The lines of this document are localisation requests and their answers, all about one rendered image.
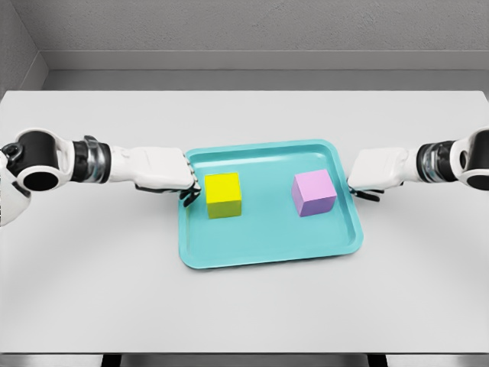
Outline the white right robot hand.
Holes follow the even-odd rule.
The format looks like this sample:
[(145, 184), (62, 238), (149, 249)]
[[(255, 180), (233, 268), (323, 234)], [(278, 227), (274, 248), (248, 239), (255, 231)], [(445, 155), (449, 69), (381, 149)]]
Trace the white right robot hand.
[(408, 158), (404, 148), (364, 149), (359, 152), (347, 179), (352, 196), (375, 203), (386, 189), (403, 184), (404, 164)]

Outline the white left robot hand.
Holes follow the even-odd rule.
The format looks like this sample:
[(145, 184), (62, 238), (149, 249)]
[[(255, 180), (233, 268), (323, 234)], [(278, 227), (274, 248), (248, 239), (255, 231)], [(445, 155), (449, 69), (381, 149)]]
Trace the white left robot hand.
[(135, 148), (131, 150), (134, 164), (134, 185), (137, 190), (151, 193), (178, 193), (188, 207), (201, 194), (201, 186), (186, 155), (179, 148)]

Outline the yellow cube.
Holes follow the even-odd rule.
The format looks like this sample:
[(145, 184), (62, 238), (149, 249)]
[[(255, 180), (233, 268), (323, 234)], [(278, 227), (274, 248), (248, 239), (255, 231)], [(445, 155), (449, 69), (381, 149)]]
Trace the yellow cube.
[(241, 215), (241, 187), (237, 172), (206, 175), (204, 183), (210, 219)]

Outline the teal plastic tray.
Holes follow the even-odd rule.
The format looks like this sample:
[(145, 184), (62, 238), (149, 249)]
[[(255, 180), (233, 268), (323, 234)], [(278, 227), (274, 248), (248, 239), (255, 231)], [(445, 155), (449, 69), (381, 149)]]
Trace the teal plastic tray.
[[(210, 219), (206, 195), (179, 207), (179, 255), (195, 269), (305, 260), (356, 252), (364, 241), (336, 147), (322, 139), (196, 148), (186, 153), (200, 182), (238, 173), (242, 214)], [(299, 216), (296, 174), (326, 169), (337, 192), (332, 210)]]

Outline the pink cube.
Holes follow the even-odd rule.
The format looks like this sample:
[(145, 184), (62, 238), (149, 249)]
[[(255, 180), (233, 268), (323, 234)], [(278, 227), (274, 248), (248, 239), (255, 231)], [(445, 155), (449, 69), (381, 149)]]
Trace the pink cube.
[(296, 174), (291, 195), (300, 217), (328, 213), (337, 199), (334, 184), (326, 169)]

